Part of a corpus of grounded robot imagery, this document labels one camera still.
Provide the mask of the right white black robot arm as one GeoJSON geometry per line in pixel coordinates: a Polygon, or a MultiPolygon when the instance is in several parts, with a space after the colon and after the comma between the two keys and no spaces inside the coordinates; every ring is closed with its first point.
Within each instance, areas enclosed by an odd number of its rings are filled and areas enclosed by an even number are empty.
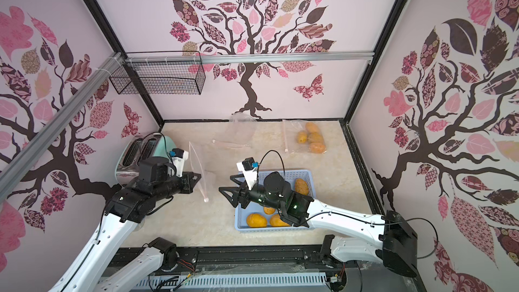
{"type": "Polygon", "coordinates": [[[334,232],[330,254],[339,262],[375,262],[403,277],[418,276],[418,234],[401,214],[362,214],[326,204],[293,190],[279,172],[263,180],[252,171],[230,179],[235,186],[218,190],[234,208],[254,203],[274,209],[292,227],[334,232]]]}

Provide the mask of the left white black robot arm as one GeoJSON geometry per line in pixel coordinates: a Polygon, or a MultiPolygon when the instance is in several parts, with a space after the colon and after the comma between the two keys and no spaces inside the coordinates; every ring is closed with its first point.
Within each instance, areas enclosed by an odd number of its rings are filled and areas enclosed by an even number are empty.
{"type": "Polygon", "coordinates": [[[115,274],[101,278],[129,235],[159,209],[159,201],[193,193],[201,174],[182,168],[180,159],[171,162],[151,157],[142,161],[139,174],[108,201],[92,237],[51,290],[130,291],[157,270],[174,270],[178,265],[176,245],[156,238],[115,274]]]}

